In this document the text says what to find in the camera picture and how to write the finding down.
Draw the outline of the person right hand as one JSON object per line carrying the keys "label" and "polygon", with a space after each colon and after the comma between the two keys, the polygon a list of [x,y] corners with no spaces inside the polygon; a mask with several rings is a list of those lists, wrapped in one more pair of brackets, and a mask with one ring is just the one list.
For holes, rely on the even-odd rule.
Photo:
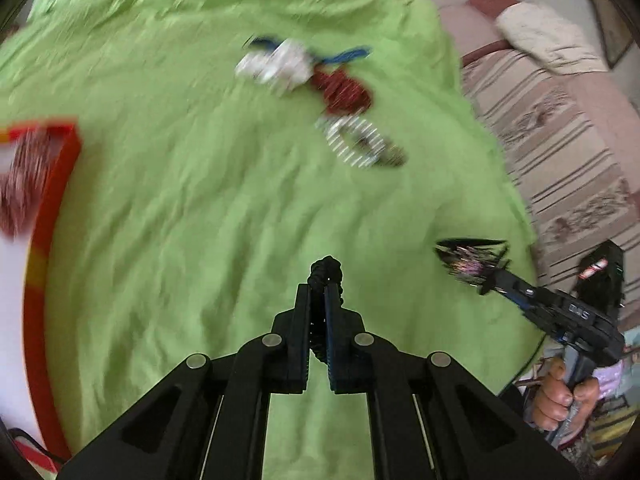
{"label": "person right hand", "polygon": [[597,378],[589,377],[570,390],[564,382],[565,373],[566,367],[562,359],[553,358],[549,361],[547,374],[544,375],[532,402],[530,420],[540,430],[557,430],[570,414],[570,406],[576,402],[578,411],[563,434],[567,440],[584,428],[599,400],[600,385]]}

